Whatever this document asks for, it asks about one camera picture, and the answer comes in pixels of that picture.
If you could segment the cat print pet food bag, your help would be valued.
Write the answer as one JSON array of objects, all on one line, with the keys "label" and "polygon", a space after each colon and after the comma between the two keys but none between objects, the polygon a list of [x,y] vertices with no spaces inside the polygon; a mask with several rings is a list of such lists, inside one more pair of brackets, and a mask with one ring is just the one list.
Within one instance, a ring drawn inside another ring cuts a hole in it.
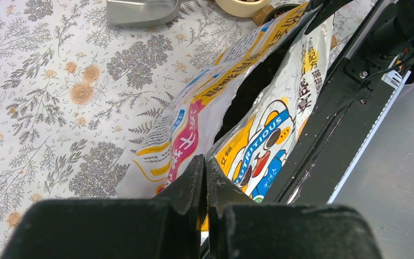
[{"label": "cat print pet food bag", "polygon": [[195,155],[262,202],[312,112],[329,66],[334,14],[308,3],[228,47],[169,103],[116,187],[149,198],[178,179]]}]

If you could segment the metal food scoop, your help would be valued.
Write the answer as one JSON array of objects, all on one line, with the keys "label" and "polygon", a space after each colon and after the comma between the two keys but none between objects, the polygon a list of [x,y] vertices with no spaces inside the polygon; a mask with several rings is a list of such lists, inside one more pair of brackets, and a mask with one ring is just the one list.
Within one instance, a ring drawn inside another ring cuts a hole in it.
[{"label": "metal food scoop", "polygon": [[110,25],[138,28],[163,25],[180,11],[178,0],[110,0],[106,2]]}]

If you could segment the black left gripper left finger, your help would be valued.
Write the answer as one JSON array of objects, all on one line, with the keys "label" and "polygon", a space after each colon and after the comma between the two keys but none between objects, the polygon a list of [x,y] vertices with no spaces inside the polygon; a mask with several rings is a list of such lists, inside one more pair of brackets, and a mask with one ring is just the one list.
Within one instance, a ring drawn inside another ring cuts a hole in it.
[{"label": "black left gripper left finger", "polygon": [[38,202],[2,258],[199,258],[205,219],[205,160],[151,199]]}]

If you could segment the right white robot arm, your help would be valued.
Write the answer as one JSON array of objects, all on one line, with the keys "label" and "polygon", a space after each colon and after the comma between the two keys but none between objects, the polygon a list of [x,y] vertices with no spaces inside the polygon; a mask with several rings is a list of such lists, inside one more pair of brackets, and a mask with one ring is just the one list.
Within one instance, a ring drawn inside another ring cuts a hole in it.
[{"label": "right white robot arm", "polygon": [[370,35],[371,49],[384,56],[396,56],[414,48],[414,1],[398,1],[395,16]]}]

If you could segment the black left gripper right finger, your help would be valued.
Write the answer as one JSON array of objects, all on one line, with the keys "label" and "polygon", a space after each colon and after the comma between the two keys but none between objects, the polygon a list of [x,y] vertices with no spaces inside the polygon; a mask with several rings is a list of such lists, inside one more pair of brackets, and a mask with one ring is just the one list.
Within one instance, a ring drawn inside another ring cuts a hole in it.
[{"label": "black left gripper right finger", "polygon": [[353,208],[257,203],[206,163],[211,258],[381,258],[373,232]]}]

